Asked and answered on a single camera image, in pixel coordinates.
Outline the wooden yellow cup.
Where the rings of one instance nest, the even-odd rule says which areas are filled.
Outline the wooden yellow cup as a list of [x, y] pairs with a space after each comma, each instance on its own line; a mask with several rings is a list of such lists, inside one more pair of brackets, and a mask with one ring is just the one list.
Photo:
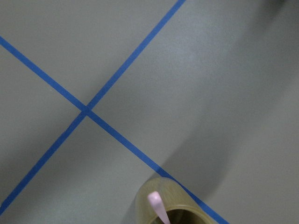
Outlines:
[[164, 216], [171, 224], [213, 224], [187, 192], [174, 180], [157, 177], [145, 182], [135, 197], [135, 218], [137, 224], [162, 224], [156, 206], [149, 201], [156, 199], [165, 209]]

